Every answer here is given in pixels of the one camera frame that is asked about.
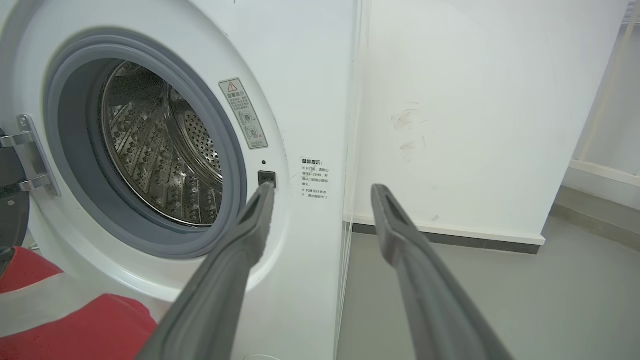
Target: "warning label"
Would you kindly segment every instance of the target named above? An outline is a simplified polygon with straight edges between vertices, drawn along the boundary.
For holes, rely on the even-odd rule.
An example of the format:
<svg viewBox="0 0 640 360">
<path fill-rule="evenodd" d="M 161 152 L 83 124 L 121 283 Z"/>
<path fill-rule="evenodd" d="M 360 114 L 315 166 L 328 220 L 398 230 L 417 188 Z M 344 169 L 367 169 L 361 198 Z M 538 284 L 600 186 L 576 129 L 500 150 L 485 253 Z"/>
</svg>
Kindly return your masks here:
<svg viewBox="0 0 640 360">
<path fill-rule="evenodd" d="M 309 200 L 329 199 L 329 168 L 320 160 L 300 158 L 300 195 Z"/>
<path fill-rule="evenodd" d="M 268 147 L 269 144 L 267 138 L 264 137 L 264 132 L 262 132 L 258 116 L 255 114 L 249 95 L 246 94 L 240 79 L 220 81 L 220 89 L 236 114 L 236 119 L 243 129 L 249 149 Z"/>
</svg>

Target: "front-loading washing machine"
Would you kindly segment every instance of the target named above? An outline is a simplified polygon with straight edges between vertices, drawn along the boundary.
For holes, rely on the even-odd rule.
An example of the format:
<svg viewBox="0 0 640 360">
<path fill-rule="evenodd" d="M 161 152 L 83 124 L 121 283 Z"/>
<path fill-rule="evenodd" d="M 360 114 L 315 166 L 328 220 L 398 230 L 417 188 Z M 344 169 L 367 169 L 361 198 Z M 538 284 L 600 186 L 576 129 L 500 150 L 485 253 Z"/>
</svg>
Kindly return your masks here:
<svg viewBox="0 0 640 360">
<path fill-rule="evenodd" d="M 272 181 L 232 358 L 333 358 L 358 13 L 341 0 L 2 1 L 3 145 L 25 169 L 43 256 L 159 318 Z"/>
</svg>

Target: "door hinge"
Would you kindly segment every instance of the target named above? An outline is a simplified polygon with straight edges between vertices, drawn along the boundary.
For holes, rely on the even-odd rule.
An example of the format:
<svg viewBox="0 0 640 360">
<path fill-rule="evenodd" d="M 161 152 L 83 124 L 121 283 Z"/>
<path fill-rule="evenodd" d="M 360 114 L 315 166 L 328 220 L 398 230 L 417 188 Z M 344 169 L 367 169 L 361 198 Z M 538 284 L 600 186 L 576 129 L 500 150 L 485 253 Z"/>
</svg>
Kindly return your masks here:
<svg viewBox="0 0 640 360">
<path fill-rule="evenodd" d="M 40 187 L 44 187 L 52 196 L 58 196 L 58 184 L 53 178 L 51 167 L 47 158 L 43 156 L 42 144 L 35 131 L 33 120 L 29 115 L 18 115 L 18 128 L 20 133 L 16 135 L 0 136 L 0 148 L 22 147 L 24 157 L 20 157 L 22 167 L 32 168 L 36 174 L 32 179 L 18 183 L 17 186 L 22 192 L 30 192 Z"/>
</svg>

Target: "perforated metal drum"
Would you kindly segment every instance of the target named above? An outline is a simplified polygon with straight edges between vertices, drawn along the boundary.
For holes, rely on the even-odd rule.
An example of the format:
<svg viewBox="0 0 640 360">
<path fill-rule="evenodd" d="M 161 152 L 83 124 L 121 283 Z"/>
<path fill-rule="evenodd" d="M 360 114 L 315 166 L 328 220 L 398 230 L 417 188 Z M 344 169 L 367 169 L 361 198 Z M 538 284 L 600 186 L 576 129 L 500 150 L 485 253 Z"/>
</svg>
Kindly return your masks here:
<svg viewBox="0 0 640 360">
<path fill-rule="evenodd" d="M 153 72 L 125 61 L 104 83 L 101 105 L 104 145 L 131 191 L 174 222 L 213 224 L 223 169 L 188 102 Z"/>
</svg>

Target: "white wall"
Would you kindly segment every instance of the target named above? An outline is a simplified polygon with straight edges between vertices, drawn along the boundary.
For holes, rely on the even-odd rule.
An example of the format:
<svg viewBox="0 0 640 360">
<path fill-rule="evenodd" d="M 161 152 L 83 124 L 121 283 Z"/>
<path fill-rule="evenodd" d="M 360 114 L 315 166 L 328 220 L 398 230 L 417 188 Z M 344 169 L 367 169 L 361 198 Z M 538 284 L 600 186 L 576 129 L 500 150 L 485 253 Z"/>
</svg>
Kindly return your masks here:
<svg viewBox="0 0 640 360">
<path fill-rule="evenodd" d="M 372 2 L 356 222 L 542 244 L 625 0 Z"/>
<path fill-rule="evenodd" d="M 617 50 L 626 27 L 618 33 Z M 585 161 L 636 174 L 640 170 L 640 28 L 635 27 L 630 38 L 627 55 L 620 66 L 620 75 L 613 87 L 603 121 L 591 143 Z M 598 97 L 589 114 L 587 126 L 582 132 L 573 154 L 577 159 L 589 133 L 589 125 L 595 117 L 604 84 L 609 79 L 612 61 L 598 91 Z M 640 188 L 619 183 L 604 177 L 568 169 L 563 185 L 631 208 L 640 209 Z"/>
</svg>

